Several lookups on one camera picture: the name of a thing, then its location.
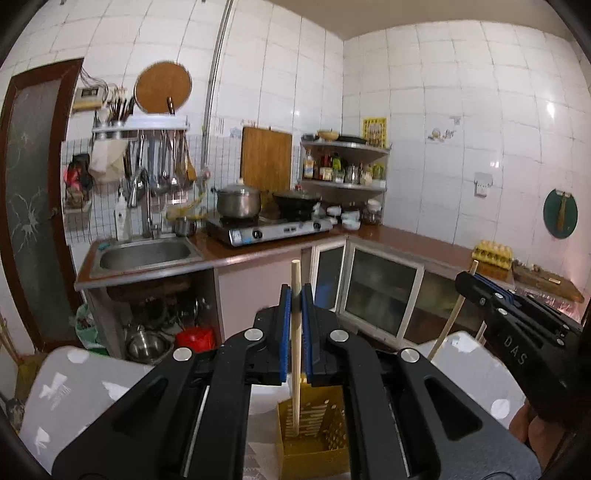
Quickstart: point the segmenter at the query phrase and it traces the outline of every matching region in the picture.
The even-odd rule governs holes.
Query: yellow basket
[[[275,448],[280,480],[304,480],[349,471],[349,441],[341,387],[302,383],[300,435],[295,437],[292,402],[277,404]]]

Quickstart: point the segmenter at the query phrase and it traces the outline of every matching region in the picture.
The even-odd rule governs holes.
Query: cooking pot
[[[240,181],[222,189],[212,188],[217,193],[217,212],[228,218],[256,217],[261,211],[260,190]]]

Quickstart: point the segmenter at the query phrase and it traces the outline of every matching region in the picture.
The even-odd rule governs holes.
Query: wooden door frame
[[[39,351],[50,351],[58,346],[72,342],[45,342],[41,337],[39,328],[35,322],[33,314],[29,309],[24,290],[22,288],[16,262],[14,260],[14,251],[10,238],[8,227],[8,215],[6,209],[6,150],[8,140],[8,127],[12,114],[12,107],[17,93],[39,83],[60,80],[60,88],[57,94],[56,107],[53,112],[51,122],[51,134],[49,140],[49,156],[47,159],[47,197],[49,210],[57,208],[58,215],[51,218],[51,227],[53,230],[53,240],[56,246],[58,261],[60,264],[61,276],[64,280],[66,295],[72,311],[82,304],[82,296],[74,290],[74,281],[76,272],[72,263],[70,249],[66,243],[66,235],[63,227],[63,214],[61,208],[61,143],[66,139],[66,128],[68,117],[70,116],[70,107],[74,89],[82,61],[84,59],[75,59],[61,61],[46,65],[15,75],[10,80],[8,91],[2,107],[0,116],[0,202],[4,205],[0,207],[0,252],[2,257],[2,267],[6,275],[6,280],[18,313],[27,329],[33,344]]]

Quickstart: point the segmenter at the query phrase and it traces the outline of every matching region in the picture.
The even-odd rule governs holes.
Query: frosted glass panel
[[[61,80],[20,90],[14,100],[6,153],[6,209],[12,251],[41,337],[76,338],[51,227],[47,169],[51,122]]]

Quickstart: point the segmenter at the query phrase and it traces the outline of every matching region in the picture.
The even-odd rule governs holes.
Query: metal screw
[[[409,364],[414,364],[418,362],[418,359],[421,358],[421,356],[415,349],[405,348],[402,352],[400,352],[400,358]]]
[[[330,332],[330,338],[335,342],[346,342],[349,339],[349,334],[344,330],[333,330]]]
[[[251,342],[256,342],[262,338],[262,331],[258,328],[249,328],[246,332],[244,332],[244,338],[250,340]]]
[[[191,358],[192,354],[193,354],[193,352],[191,351],[190,348],[182,346],[181,348],[177,348],[174,351],[173,358],[177,362],[186,362],[187,360],[189,360]]]

